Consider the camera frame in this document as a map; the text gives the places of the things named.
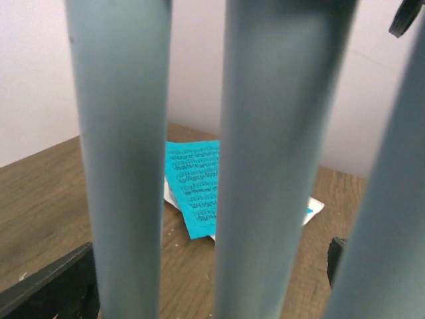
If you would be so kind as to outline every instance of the wooden surface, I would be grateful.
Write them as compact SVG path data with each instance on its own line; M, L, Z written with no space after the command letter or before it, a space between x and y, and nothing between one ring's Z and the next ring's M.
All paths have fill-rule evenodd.
M169 126L174 142L213 138ZM333 236L349 235L365 184L319 169L312 195L325 208L304 227L282 318L321 317L331 292L327 247ZM0 291L90 240L78 138L0 169ZM210 318L214 242L191 241L180 212L167 203L161 276L161 318Z

